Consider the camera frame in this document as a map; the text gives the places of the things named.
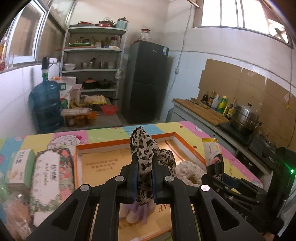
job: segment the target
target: black refrigerator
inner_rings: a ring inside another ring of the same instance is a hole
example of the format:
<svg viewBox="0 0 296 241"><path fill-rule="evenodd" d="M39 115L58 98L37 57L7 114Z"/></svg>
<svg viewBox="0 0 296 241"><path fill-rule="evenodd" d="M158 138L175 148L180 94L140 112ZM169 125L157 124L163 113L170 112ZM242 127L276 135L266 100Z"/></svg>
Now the black refrigerator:
<svg viewBox="0 0 296 241"><path fill-rule="evenodd" d="M168 50L147 41L131 45L122 106L128 123L149 123L159 117L166 90Z"/></svg>

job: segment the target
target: green box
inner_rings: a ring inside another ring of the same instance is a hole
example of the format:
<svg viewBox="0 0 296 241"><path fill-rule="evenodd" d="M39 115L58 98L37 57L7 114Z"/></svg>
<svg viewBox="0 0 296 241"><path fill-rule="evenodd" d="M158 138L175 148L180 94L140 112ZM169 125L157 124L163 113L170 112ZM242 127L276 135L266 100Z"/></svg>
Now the green box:
<svg viewBox="0 0 296 241"><path fill-rule="evenodd" d="M30 195L35 160L33 149L19 150L12 154L4 180L10 193L20 191L25 196Z"/></svg>

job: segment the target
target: leopard print scrunchie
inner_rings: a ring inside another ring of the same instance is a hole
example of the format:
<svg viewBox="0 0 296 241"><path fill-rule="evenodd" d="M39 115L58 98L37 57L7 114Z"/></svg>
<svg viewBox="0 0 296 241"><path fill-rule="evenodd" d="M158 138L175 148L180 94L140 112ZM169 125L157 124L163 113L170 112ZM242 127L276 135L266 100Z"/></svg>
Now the leopard print scrunchie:
<svg viewBox="0 0 296 241"><path fill-rule="evenodd" d="M137 153L138 170L138 198L140 205L144 205L153 198L151 184L152 158L156 153L158 163L166 166L171 176L177 177L175 172L175 158L170 150L160 150L155 140L142 127L137 127L131 134L130 149L132 155Z"/></svg>

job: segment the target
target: shelf board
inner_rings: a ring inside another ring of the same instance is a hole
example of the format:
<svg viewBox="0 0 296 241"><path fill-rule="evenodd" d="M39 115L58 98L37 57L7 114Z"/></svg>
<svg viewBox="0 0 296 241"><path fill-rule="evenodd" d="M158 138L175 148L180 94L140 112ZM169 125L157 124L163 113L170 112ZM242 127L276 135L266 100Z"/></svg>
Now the shelf board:
<svg viewBox="0 0 296 241"><path fill-rule="evenodd" d="M93 48L93 47L70 47L65 48L66 53L78 53L78 52L110 52L110 53L120 53L121 49L109 49L109 48Z"/></svg>
<svg viewBox="0 0 296 241"><path fill-rule="evenodd" d="M121 28L109 28L109 27L97 27L97 26L90 26L90 27L71 27L68 29L70 34L87 34L87 33L94 33L94 34L113 34L113 35L124 35L126 33L126 29Z"/></svg>
<svg viewBox="0 0 296 241"><path fill-rule="evenodd" d="M74 69L74 70L64 70L62 71L62 73L94 72L94 71L116 72L117 69Z"/></svg>
<svg viewBox="0 0 296 241"><path fill-rule="evenodd" d="M81 90L81 92L105 92L105 91L116 91L116 89L90 89L90 90L82 89Z"/></svg>

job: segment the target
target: cardboard backsplash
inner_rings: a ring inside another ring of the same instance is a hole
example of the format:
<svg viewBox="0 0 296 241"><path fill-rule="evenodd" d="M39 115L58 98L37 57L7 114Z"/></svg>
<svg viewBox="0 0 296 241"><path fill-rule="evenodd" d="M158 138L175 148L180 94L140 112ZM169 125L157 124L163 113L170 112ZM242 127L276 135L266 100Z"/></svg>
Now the cardboard backsplash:
<svg viewBox="0 0 296 241"><path fill-rule="evenodd" d="M198 100L207 92L213 90L222 96L227 96L228 104L233 98L242 105L252 104L253 110L260 113L259 120L263 123L258 129L277 146L289 146L296 151L296 134L294 133L296 117L296 97L290 95L288 102L284 98L289 92L270 79L239 66L208 59L202 71L199 84Z"/></svg>

